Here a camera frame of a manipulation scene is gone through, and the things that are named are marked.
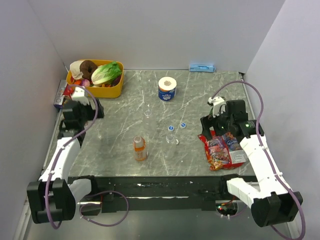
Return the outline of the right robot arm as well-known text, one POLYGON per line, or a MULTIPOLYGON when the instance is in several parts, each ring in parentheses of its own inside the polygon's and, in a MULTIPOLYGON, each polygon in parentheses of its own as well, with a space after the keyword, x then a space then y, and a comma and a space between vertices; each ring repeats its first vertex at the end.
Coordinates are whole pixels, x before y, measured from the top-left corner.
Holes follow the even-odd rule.
POLYGON ((232 134, 239 143, 254 171, 259 188, 256 189, 237 174, 221 177, 218 193, 223 199, 237 197, 251 210, 253 220, 259 227, 291 222, 295 219, 303 198, 291 187, 269 151, 265 133, 256 120, 250 120, 244 100, 228 100, 210 97, 209 115, 200 119, 202 134, 207 140, 213 135, 232 134))

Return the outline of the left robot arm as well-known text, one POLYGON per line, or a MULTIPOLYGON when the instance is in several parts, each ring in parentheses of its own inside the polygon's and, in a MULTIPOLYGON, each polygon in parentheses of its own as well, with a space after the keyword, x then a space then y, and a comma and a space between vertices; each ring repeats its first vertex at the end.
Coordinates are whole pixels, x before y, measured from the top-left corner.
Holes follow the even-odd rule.
POLYGON ((91 103, 70 100, 62 109, 64 119, 59 124, 57 145, 47 169, 38 181, 27 186, 27 198, 32 220, 36 224, 50 223, 58 229, 63 221, 72 220, 76 204, 85 198, 95 200, 99 195, 93 175, 77 177, 71 184, 68 178, 86 136, 85 124, 102 119, 104 108, 98 99, 91 103))

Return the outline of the orange drink bottle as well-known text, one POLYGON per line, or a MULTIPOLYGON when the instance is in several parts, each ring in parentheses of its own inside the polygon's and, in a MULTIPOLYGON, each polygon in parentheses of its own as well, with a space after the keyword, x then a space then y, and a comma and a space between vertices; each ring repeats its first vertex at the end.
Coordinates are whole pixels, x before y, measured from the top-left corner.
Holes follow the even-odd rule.
POLYGON ((133 157, 136 161, 144 161, 148 157, 147 144, 142 136, 133 138, 133 157))

